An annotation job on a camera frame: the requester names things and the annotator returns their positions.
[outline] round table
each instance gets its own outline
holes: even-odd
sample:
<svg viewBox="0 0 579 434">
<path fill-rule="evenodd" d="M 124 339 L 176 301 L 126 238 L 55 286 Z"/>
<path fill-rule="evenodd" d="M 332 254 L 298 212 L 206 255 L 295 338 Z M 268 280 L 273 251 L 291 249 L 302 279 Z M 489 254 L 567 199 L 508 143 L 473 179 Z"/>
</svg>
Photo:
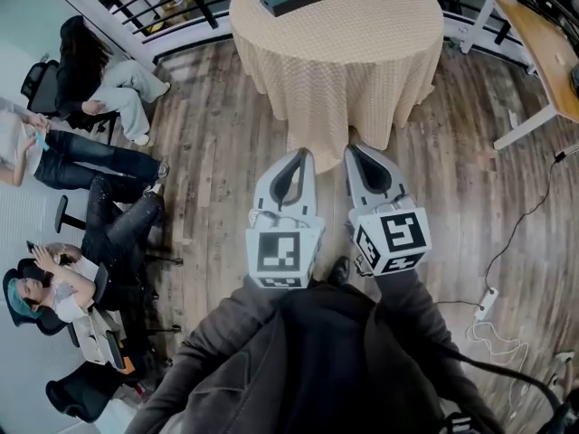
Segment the round table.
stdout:
<svg viewBox="0 0 579 434">
<path fill-rule="evenodd" d="M 309 148 L 318 173 L 342 160 L 348 125 L 386 149 L 392 123 L 432 90 L 436 0 L 324 0 L 277 18 L 260 0 L 232 0 L 230 16 L 245 72 L 288 120 L 288 150 Z"/>
</svg>

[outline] teal hair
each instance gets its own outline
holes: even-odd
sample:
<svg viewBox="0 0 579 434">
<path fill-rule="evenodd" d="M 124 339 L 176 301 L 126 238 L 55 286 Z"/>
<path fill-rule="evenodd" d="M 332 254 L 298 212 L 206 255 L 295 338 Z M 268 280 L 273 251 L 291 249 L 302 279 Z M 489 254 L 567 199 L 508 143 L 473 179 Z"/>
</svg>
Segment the teal hair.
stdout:
<svg viewBox="0 0 579 434">
<path fill-rule="evenodd" d="M 42 312 L 34 312 L 30 306 L 24 302 L 24 299 L 20 297 L 16 289 L 16 281 L 18 281 L 18 278 L 12 278 L 8 283 L 8 302 L 10 306 L 18 315 L 33 319 L 38 318 Z"/>
</svg>

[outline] power strip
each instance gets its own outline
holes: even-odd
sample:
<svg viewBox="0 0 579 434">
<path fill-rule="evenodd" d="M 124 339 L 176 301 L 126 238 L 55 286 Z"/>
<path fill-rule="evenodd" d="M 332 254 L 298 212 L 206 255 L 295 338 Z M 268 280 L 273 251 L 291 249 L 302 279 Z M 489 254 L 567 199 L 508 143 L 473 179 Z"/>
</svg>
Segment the power strip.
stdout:
<svg viewBox="0 0 579 434">
<path fill-rule="evenodd" d="M 491 288 L 485 294 L 485 297 L 482 298 L 480 302 L 480 307 L 477 307 L 477 311 L 474 313 L 475 318 L 477 321 L 482 321 L 485 317 L 489 314 L 490 309 L 492 308 L 493 304 L 498 298 L 498 290 L 495 288 Z"/>
</svg>

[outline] long dark hair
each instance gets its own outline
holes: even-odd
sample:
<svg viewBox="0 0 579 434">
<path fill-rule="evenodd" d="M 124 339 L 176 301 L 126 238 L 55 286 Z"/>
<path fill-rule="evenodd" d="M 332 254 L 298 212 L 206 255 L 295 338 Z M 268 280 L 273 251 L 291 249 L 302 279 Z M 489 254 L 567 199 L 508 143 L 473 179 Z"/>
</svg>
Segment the long dark hair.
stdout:
<svg viewBox="0 0 579 434">
<path fill-rule="evenodd" d="M 91 71 L 104 71 L 112 51 L 84 25 L 82 16 L 73 16 L 62 25 L 61 40 L 61 56 L 74 57 Z"/>
</svg>

